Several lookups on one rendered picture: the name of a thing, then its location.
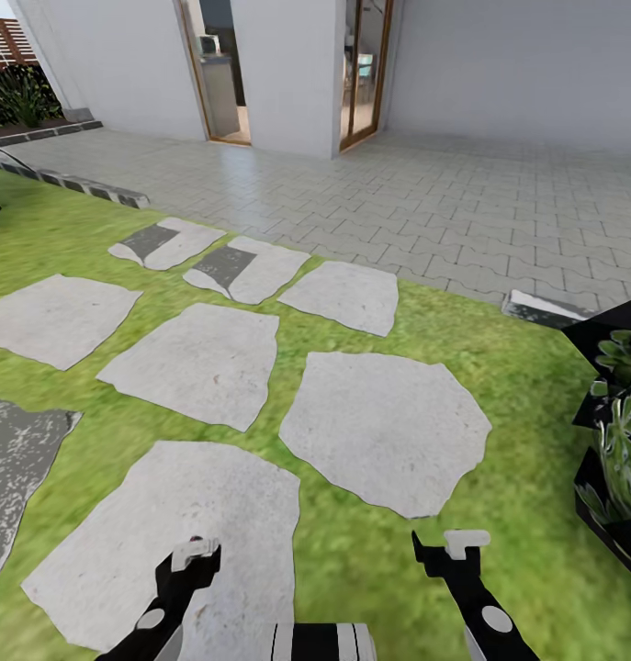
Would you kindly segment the robot trunk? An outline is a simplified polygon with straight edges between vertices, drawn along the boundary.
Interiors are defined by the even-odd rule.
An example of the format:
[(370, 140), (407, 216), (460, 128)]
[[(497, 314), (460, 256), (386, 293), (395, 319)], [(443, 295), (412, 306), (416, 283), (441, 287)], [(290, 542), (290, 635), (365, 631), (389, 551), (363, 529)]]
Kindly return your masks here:
[(366, 623), (265, 623), (253, 661), (377, 661)]

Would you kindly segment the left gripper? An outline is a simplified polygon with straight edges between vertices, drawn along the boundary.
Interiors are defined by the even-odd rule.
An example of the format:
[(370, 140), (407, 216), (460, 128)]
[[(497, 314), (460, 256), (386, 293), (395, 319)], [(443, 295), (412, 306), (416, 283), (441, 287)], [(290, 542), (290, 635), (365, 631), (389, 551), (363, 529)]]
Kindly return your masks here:
[(190, 602), (194, 589), (208, 588), (213, 577), (220, 570), (221, 546), (211, 555), (194, 556), (186, 570), (171, 572), (170, 563), (161, 563), (157, 566), (157, 597), (163, 595), (164, 590), (176, 584), (186, 595), (186, 602)]

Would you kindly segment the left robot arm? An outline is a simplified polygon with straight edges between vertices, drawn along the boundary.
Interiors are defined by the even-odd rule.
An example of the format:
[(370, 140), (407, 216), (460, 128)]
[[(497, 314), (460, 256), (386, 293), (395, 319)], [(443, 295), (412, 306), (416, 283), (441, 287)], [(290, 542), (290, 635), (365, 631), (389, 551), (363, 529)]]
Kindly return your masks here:
[(220, 570), (219, 540), (193, 539), (173, 546), (169, 563), (157, 566), (157, 597), (132, 633), (95, 661), (176, 661), (194, 589), (208, 588)]

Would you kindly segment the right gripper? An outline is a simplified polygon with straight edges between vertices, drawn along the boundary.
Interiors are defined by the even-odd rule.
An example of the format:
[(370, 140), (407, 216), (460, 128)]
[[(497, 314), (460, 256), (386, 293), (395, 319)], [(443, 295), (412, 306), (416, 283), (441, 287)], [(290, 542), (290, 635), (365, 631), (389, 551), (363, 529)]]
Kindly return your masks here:
[(415, 530), (411, 533), (417, 563), (424, 563), (428, 577), (443, 577), (455, 597), (455, 584), (458, 580), (468, 577), (476, 578), (480, 584), (480, 555), (477, 546), (465, 548), (467, 559), (454, 561), (444, 546), (423, 546)]

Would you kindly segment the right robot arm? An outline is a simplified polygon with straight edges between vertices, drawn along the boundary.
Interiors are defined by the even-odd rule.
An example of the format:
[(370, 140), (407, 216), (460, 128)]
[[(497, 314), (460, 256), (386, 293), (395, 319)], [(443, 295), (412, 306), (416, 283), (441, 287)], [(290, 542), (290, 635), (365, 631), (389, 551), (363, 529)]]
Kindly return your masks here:
[(423, 546), (415, 530), (411, 536), (417, 563), (424, 563), (428, 577), (443, 577), (456, 599), (472, 661), (540, 661), (479, 579), (479, 547), (490, 544), (486, 530), (445, 531), (449, 546), (441, 547)]

